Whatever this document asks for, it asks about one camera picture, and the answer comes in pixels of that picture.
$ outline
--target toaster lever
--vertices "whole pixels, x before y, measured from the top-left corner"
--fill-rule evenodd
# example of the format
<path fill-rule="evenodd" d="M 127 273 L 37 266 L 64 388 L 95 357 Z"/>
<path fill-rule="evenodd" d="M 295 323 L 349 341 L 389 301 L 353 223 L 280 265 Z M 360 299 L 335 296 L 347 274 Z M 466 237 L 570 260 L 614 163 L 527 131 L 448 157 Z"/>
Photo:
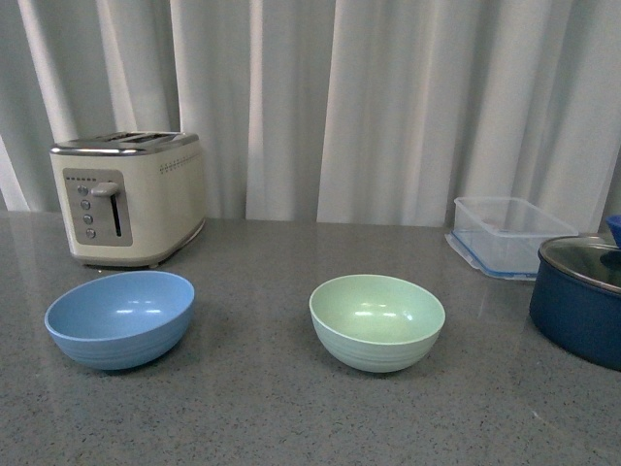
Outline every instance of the toaster lever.
<path fill-rule="evenodd" d="M 90 190 L 95 197 L 112 197 L 118 193 L 118 184 L 113 182 L 98 183 Z"/>

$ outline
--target light green bowl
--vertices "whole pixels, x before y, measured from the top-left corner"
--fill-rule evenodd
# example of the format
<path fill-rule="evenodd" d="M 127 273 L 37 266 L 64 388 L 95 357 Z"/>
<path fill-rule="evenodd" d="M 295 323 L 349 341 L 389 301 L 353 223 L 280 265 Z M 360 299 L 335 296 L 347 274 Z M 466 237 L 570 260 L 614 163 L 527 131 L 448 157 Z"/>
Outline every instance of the light green bowl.
<path fill-rule="evenodd" d="M 317 337 L 341 362 L 367 372 L 405 369 L 423 358 L 444 325 L 432 293 L 382 275 L 349 275 L 310 296 Z"/>

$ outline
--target speckled countertop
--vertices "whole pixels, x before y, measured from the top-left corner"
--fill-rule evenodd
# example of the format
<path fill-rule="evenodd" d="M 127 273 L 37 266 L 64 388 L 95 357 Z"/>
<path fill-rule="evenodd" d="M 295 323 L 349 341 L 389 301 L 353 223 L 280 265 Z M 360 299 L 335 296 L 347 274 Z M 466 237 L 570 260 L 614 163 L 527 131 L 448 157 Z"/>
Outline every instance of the speckled countertop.
<path fill-rule="evenodd" d="M 181 342 L 104 373 L 64 356 L 43 317 L 117 271 L 71 258 L 60 215 L 0 214 L 0 464 L 621 464 L 621 373 L 549 343 L 528 317 L 533 285 L 483 276 L 443 234 L 209 220 L 160 267 L 196 288 Z M 425 359 L 378 376 L 321 346 L 309 296 L 354 273 L 440 298 Z"/>

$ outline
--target clear plastic container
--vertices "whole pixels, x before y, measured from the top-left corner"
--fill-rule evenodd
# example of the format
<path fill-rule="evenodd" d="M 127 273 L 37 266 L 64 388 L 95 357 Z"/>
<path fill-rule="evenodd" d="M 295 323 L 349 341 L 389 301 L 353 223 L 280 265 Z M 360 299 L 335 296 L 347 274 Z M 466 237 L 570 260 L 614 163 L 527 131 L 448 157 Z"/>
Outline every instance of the clear plastic container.
<path fill-rule="evenodd" d="M 473 267 L 492 277 L 533 279 L 539 269 L 540 244 L 578 234 L 516 197 L 458 197 L 455 205 L 455 226 L 448 243 Z"/>

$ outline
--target pot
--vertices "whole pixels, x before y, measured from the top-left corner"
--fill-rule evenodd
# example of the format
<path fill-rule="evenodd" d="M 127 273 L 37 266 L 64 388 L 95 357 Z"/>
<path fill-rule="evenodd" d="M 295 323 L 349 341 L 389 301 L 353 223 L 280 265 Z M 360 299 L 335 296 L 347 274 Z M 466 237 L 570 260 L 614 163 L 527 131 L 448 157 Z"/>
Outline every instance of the pot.
<path fill-rule="evenodd" d="M 530 315 L 561 348 L 621 370 L 621 250 L 597 236 L 542 243 Z"/>

